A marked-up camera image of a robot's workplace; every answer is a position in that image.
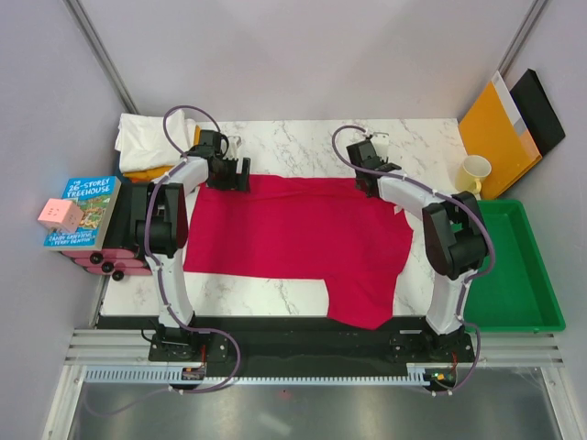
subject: green tray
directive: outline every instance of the green tray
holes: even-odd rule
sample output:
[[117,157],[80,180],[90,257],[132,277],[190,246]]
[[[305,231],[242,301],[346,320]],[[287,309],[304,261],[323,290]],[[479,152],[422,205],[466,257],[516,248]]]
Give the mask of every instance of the green tray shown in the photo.
[[471,285],[467,321],[484,332],[559,332],[565,321],[532,234],[517,200],[479,201],[495,245],[495,267]]

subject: marble tabletop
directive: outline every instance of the marble tabletop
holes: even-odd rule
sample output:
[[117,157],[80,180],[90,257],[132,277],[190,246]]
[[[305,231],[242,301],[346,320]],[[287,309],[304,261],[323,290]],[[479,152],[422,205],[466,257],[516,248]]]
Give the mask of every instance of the marble tabletop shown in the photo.
[[[456,119],[385,119],[347,121],[253,121],[220,123],[228,136],[241,136],[251,173],[283,177],[354,177],[332,151],[330,137],[343,124],[389,133],[390,147],[378,151],[408,175],[435,189],[454,193],[454,175],[466,152]],[[338,147],[361,139],[346,130]],[[197,190],[186,198],[188,217]],[[410,255],[398,277],[393,315],[425,314],[432,297],[433,270],[424,252],[422,224],[406,213],[414,229]],[[328,293],[322,280],[272,280],[231,275],[185,273],[190,301],[198,315],[325,316]],[[157,315],[152,277],[125,277],[107,283],[102,315]]]

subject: blue book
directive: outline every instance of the blue book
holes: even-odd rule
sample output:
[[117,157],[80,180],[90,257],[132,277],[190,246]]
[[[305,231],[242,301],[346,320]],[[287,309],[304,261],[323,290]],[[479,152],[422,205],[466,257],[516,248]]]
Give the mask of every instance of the blue book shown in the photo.
[[120,180],[115,176],[69,179],[62,199],[73,200],[83,211],[73,234],[52,230],[45,238],[50,250],[100,250],[114,211]]

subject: black knob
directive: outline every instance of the black knob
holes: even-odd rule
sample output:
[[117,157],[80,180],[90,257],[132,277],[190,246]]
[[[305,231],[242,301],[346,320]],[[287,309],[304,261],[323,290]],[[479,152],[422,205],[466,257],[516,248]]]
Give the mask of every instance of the black knob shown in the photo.
[[106,263],[104,263],[102,265],[102,272],[103,273],[110,273],[112,270],[114,270],[114,263],[107,261]]
[[112,274],[112,279],[114,281],[120,281],[123,278],[125,278],[125,272],[122,270],[115,270],[115,272]]
[[90,256],[90,262],[92,264],[100,264],[104,257],[99,252],[95,252]]

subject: gray floor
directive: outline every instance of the gray floor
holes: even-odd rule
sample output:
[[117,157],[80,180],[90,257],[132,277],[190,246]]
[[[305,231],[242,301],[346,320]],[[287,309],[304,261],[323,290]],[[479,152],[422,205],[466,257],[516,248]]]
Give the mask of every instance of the gray floor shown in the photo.
[[[85,385],[110,411],[161,386]],[[235,386],[163,393],[110,418],[78,408],[71,439],[560,439],[539,371],[478,370],[452,397],[395,387]]]

